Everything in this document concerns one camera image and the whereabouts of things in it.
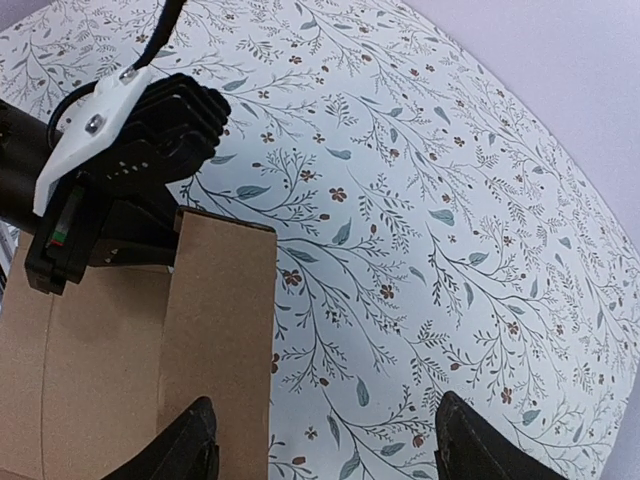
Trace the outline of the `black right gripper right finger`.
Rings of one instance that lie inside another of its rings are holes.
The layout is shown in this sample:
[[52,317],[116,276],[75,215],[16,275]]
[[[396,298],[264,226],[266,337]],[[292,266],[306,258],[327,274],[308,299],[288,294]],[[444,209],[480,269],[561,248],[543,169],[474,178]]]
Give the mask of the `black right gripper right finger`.
[[562,480],[527,455],[452,391],[435,415],[438,477],[443,480]]

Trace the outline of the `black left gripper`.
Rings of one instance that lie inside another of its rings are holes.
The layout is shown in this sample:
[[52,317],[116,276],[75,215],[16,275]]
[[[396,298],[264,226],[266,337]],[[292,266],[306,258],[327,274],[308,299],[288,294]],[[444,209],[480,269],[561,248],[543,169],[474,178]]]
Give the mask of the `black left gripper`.
[[171,266],[180,210],[168,186],[126,197],[108,194],[85,173],[71,173],[56,187],[42,216],[32,210],[35,183],[48,145],[45,124],[1,105],[1,218],[28,233],[24,268],[31,288],[60,295],[87,268]]

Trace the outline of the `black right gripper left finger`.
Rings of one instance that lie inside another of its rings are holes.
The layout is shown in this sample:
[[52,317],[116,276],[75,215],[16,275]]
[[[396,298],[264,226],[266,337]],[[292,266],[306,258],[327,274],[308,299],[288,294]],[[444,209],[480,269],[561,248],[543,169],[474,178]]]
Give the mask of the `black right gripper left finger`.
[[216,430],[212,401],[201,396],[107,480],[215,480],[220,465]]

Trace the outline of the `brown cardboard box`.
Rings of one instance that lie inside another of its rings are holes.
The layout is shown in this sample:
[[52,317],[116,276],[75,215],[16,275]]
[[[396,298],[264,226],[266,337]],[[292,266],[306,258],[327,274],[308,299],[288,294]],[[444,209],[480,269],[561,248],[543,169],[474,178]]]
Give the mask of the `brown cardboard box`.
[[90,268],[32,289],[22,234],[1,306],[1,475],[101,479],[194,400],[220,477],[268,475],[274,229],[184,210],[173,267]]

